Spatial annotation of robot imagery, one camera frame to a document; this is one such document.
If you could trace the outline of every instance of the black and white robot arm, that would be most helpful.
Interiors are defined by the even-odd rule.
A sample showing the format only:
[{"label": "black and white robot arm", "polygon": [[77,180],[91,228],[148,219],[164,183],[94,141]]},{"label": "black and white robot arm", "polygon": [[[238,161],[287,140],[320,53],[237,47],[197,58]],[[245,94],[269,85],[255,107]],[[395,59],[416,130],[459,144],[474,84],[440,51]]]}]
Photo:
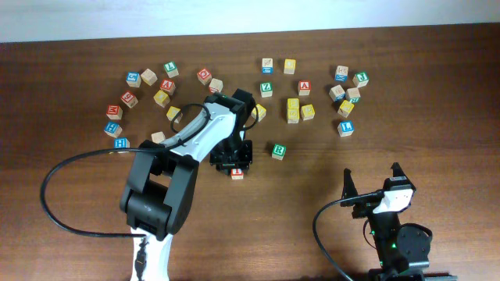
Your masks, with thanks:
[{"label": "black and white robot arm", "polygon": [[[204,106],[175,136],[161,144],[147,140],[140,148],[168,148],[190,138],[188,141],[160,153],[135,156],[120,200],[131,232],[144,235],[134,238],[133,281],[169,280],[172,237],[189,214],[198,166],[209,153],[210,164],[223,172],[248,169],[252,163],[252,142],[243,140],[244,125],[255,107],[252,95],[239,89],[232,98],[214,94],[207,97]],[[170,185],[154,182],[151,174],[171,177]]]}]

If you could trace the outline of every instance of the wooden cube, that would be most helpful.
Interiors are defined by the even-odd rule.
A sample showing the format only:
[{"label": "wooden cube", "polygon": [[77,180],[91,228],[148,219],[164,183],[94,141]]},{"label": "wooden cube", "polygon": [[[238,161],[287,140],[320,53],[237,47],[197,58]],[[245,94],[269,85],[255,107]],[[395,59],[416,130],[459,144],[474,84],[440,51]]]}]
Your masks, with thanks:
[{"label": "wooden cube", "polygon": [[314,108],[313,108],[313,105],[304,105],[300,108],[300,115],[302,117],[302,120],[306,121],[306,120],[311,120],[312,118],[314,118]]},{"label": "wooden cube", "polygon": [[[180,111],[180,108],[177,108],[175,106],[170,106],[169,111],[166,113],[166,118],[170,120],[170,122],[173,120],[173,117]],[[180,119],[182,118],[182,113],[175,119],[175,123],[179,123]]]},{"label": "wooden cube", "polygon": [[345,99],[350,101],[351,103],[356,103],[361,98],[361,94],[359,94],[358,88],[350,88],[347,89],[347,94],[345,94]]},{"label": "wooden cube", "polygon": [[343,121],[340,124],[338,124],[338,134],[341,135],[341,137],[347,137],[352,135],[354,133],[354,125],[352,125],[351,121]]},{"label": "wooden cube", "polygon": [[126,91],[125,94],[122,95],[121,100],[127,105],[129,108],[133,108],[139,101],[130,91]]},{"label": "wooden cube", "polygon": [[281,144],[275,144],[273,148],[273,154],[271,157],[278,159],[278,160],[283,160],[284,153],[287,150],[287,147],[281,145]]},{"label": "wooden cube", "polygon": [[141,86],[141,76],[139,73],[128,73],[127,74],[127,84],[131,87]]},{"label": "wooden cube", "polygon": [[163,132],[158,132],[158,133],[152,133],[151,134],[151,140],[156,143],[156,144],[159,144],[161,143],[162,141],[164,141],[166,138],[165,138],[165,134]]},{"label": "wooden cube", "polygon": [[205,86],[212,79],[212,74],[207,69],[200,70],[200,72],[198,72],[196,76],[198,77],[198,80],[200,80],[200,82],[202,82],[202,84]]},{"label": "wooden cube", "polygon": [[273,74],[273,59],[262,59],[262,74]]},{"label": "wooden cube", "polygon": [[155,102],[161,107],[165,107],[166,104],[170,102],[169,95],[162,90],[159,90],[153,98],[155,99]]},{"label": "wooden cube", "polygon": [[159,88],[162,89],[162,91],[167,92],[169,95],[173,95],[173,92],[175,91],[175,83],[172,80],[163,79]]},{"label": "wooden cube", "polygon": [[300,116],[298,114],[298,109],[296,109],[296,108],[287,109],[287,123],[288,124],[296,124],[296,123],[298,123],[299,119],[300,119]]},{"label": "wooden cube", "polygon": [[289,98],[287,100],[287,109],[297,109],[298,110],[298,98]]},{"label": "wooden cube", "polygon": [[335,70],[335,81],[347,81],[348,72],[349,68],[347,66],[337,66],[337,70]]},{"label": "wooden cube", "polygon": [[352,78],[352,82],[356,87],[364,87],[368,84],[369,78],[366,72],[356,73],[354,78]]},{"label": "wooden cube", "polygon": [[118,105],[108,105],[108,111],[106,115],[111,120],[121,120],[122,119],[123,110]]},{"label": "wooden cube", "polygon": [[347,118],[347,116],[349,116],[349,113],[351,113],[353,108],[354,105],[351,102],[343,101],[341,107],[338,109],[338,114]]},{"label": "wooden cube", "polygon": [[265,82],[260,84],[260,95],[263,98],[268,98],[273,96],[273,85],[271,82]]},{"label": "wooden cube", "polygon": [[[256,105],[256,108],[259,110],[259,120],[258,121],[260,122],[260,120],[262,120],[262,119],[264,119],[264,117],[266,117],[266,109],[259,104]],[[257,111],[255,110],[255,108],[252,110],[252,117],[254,119],[257,119]]]},{"label": "wooden cube", "polygon": [[337,85],[330,89],[329,95],[333,101],[341,101],[345,96],[345,91],[341,85]]},{"label": "wooden cube", "polygon": [[111,137],[117,138],[122,133],[122,127],[120,127],[117,123],[109,121],[104,128],[104,132]]},{"label": "wooden cube", "polygon": [[141,78],[149,86],[152,86],[158,80],[158,77],[156,77],[156,74],[154,72],[152,72],[150,69],[146,69],[141,74]]},{"label": "wooden cube", "polygon": [[[129,148],[130,147],[130,142],[126,137],[121,137],[115,139],[115,147],[114,148]],[[118,153],[128,153],[128,151],[121,151]]]},{"label": "wooden cube", "polygon": [[298,95],[309,95],[311,92],[311,81],[302,80],[298,82]]},{"label": "wooden cube", "polygon": [[223,83],[219,79],[212,78],[209,89],[210,93],[220,93],[222,91]]},{"label": "wooden cube", "polygon": [[231,179],[243,180],[243,171],[241,169],[231,169]]},{"label": "wooden cube", "polygon": [[284,74],[293,74],[295,73],[295,63],[294,59],[285,59],[284,60]]},{"label": "wooden cube", "polygon": [[177,69],[175,62],[166,63],[163,67],[165,67],[166,75],[168,75],[169,78],[179,75],[179,70]]}]

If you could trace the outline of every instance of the wooden table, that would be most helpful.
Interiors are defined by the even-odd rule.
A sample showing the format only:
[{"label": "wooden table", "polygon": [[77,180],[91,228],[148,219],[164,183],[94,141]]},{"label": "wooden table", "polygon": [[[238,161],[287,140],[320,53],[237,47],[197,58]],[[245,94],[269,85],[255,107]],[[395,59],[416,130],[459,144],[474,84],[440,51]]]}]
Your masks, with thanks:
[{"label": "wooden table", "polygon": [[[168,61],[180,70],[169,105],[203,101],[209,91],[196,72],[207,67],[224,94],[251,91],[267,108],[248,132],[254,163],[244,180],[201,164],[191,214],[173,240],[172,279],[337,276],[313,238],[313,216],[341,196],[344,168],[366,193],[382,187],[392,162],[418,189],[401,221],[434,231],[428,272],[498,279],[499,34],[500,25],[484,24],[0,44],[0,279],[130,278],[132,241],[60,230],[41,210],[39,186],[64,158],[112,147],[103,132],[109,104],[123,108],[119,123],[133,147],[159,130],[173,135],[166,108],[152,98],[159,82],[131,89],[133,109],[120,102],[128,71],[149,68],[163,79]],[[264,57],[274,58],[271,76],[260,73]],[[297,59],[295,75],[283,74],[286,58]],[[355,132],[344,138],[327,93],[337,65],[349,66],[344,88],[357,71],[370,76],[349,116]],[[312,81],[300,100],[316,116],[287,124],[286,99],[297,97],[300,79]],[[264,81],[273,82],[271,98],[260,97]],[[287,146],[283,161],[270,157],[275,143]],[[103,155],[61,170],[48,187],[50,207],[77,228],[128,232],[118,202],[133,157]],[[326,247],[353,273],[379,266],[362,225],[339,207],[319,222]]]}]

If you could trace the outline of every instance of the green block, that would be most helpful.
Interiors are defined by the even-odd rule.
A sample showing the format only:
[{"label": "green block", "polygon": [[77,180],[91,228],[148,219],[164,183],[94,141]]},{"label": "green block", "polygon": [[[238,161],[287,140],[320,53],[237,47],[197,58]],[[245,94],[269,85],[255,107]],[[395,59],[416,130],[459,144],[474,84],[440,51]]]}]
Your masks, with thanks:
[{"label": "green block", "polygon": [[283,160],[284,153],[287,150],[287,147],[280,145],[280,144],[275,144],[273,148],[273,154],[272,157],[278,160]]},{"label": "green block", "polygon": [[261,83],[260,84],[260,90],[263,91],[263,92],[272,91],[273,90],[273,85],[271,84],[271,82]]},{"label": "green block", "polygon": [[357,73],[356,77],[358,78],[359,82],[364,82],[364,81],[368,80],[368,74],[366,74],[366,72],[364,72],[364,71],[361,73]]},{"label": "green block", "polygon": [[172,70],[175,70],[177,66],[175,65],[175,62],[169,62],[166,63],[163,67],[165,67],[165,71],[170,72]]}]

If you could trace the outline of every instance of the white background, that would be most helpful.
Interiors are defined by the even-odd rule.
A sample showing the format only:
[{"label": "white background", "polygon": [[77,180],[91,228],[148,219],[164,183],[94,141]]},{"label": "white background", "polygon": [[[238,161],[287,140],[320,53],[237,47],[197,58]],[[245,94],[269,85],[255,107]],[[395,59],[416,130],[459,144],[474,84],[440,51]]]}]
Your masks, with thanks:
[{"label": "white background", "polygon": [[500,21],[500,0],[1,0],[0,41]]}]

